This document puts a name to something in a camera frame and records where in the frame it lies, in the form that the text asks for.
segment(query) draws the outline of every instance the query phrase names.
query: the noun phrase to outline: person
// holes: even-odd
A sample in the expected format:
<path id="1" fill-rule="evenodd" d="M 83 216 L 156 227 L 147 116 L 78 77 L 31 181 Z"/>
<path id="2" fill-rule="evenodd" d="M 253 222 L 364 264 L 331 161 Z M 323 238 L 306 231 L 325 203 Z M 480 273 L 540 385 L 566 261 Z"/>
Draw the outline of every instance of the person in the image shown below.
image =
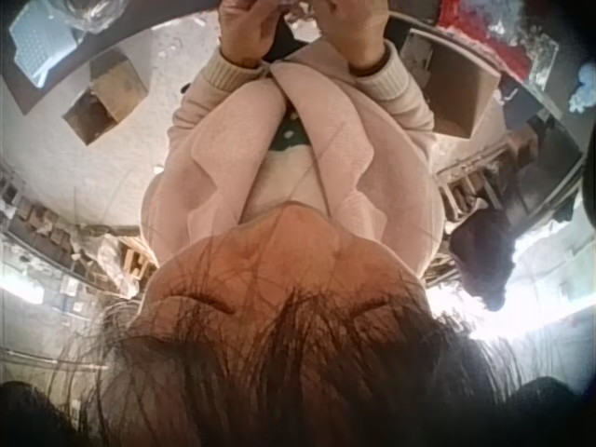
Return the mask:
<path id="1" fill-rule="evenodd" d="M 313 0 L 324 38 L 266 66 L 279 3 L 222 1 L 142 204 L 159 269 L 56 445 L 554 439 L 518 436 L 515 369 L 430 314 L 433 115 L 383 39 L 387 1 Z M 12 439 L 43 418 L 13 413 Z"/>

